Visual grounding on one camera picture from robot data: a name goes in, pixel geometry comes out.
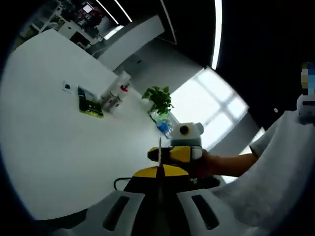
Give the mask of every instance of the monitor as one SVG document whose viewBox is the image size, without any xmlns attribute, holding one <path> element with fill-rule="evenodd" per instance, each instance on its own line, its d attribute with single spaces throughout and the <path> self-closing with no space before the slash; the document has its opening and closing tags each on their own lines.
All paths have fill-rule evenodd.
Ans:
<svg viewBox="0 0 315 236">
<path fill-rule="evenodd" d="M 93 8 L 92 8 L 89 4 L 86 4 L 86 5 L 83 7 L 83 10 L 84 10 L 86 13 L 90 13 L 90 11 L 92 11 Z"/>
</svg>

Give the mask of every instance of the wall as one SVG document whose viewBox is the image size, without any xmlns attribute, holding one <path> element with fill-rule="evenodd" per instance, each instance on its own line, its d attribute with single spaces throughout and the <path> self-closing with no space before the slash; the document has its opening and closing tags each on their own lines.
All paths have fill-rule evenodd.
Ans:
<svg viewBox="0 0 315 236">
<path fill-rule="evenodd" d="M 202 67 L 159 39 L 154 39 L 122 65 L 132 77 L 134 88 L 139 93 L 150 86 L 169 86 L 174 92 Z"/>
<path fill-rule="evenodd" d="M 110 70 L 116 69 L 143 45 L 164 32 L 158 16 L 132 22 L 106 41 L 105 52 L 98 60 Z"/>
<path fill-rule="evenodd" d="M 251 142 L 260 127 L 249 113 L 237 123 L 237 125 L 218 143 L 210 152 L 220 156 L 239 155 Z"/>
</svg>

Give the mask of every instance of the black ceiling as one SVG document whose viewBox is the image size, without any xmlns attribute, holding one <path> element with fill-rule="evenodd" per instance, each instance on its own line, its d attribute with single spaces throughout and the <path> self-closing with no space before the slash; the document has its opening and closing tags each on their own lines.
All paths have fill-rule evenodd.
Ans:
<svg viewBox="0 0 315 236">
<path fill-rule="evenodd" d="M 127 17 L 114 0 L 111 7 L 120 24 Z M 160 0 L 119 0 L 133 20 L 158 14 L 164 39 L 173 41 Z M 210 65 L 215 36 L 214 0 L 164 0 L 175 30 L 177 50 L 202 66 Z M 268 128 L 284 110 L 294 110 L 301 92 L 301 62 L 312 61 L 312 21 L 306 1 L 224 1 L 217 72 L 249 105 L 255 121 Z"/>
</svg>

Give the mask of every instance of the small device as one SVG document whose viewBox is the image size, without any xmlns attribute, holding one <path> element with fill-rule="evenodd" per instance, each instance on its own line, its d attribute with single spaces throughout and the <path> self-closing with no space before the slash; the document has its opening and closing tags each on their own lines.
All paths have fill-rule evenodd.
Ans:
<svg viewBox="0 0 315 236">
<path fill-rule="evenodd" d="M 68 84 L 66 81 L 63 81 L 63 91 L 73 93 L 73 86 Z"/>
</svg>

